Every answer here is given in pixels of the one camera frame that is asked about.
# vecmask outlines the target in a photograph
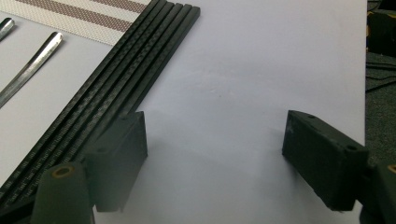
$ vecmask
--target black plastic block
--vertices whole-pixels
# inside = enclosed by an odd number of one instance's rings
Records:
[[[386,223],[396,223],[396,163],[381,163],[373,174],[375,197]]]
[[[321,119],[289,111],[282,150],[329,208],[352,210],[367,149]]]
[[[93,144],[85,158],[92,202],[98,212],[122,208],[148,156],[143,112],[118,118]]]
[[[42,175],[31,223],[94,223],[85,171],[79,162],[54,166]]]

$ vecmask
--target metal rod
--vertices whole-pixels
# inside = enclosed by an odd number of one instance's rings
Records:
[[[15,25],[14,20],[11,18],[5,18],[1,23],[0,23],[0,41],[6,37],[6,35],[9,34],[11,31],[12,27]]]
[[[62,42],[62,34],[54,32],[22,70],[0,92],[0,108],[35,74]]]

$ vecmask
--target screw hole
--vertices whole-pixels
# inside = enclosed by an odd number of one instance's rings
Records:
[[[393,172],[394,174],[396,174],[396,164],[393,165],[389,165],[388,169],[390,169],[391,172]]]
[[[358,150],[356,147],[353,147],[353,146],[346,146],[346,147],[347,147],[347,149],[352,150],[352,151]]]
[[[63,178],[73,173],[73,171],[74,171],[73,166],[63,166],[52,172],[52,176],[55,178]]]

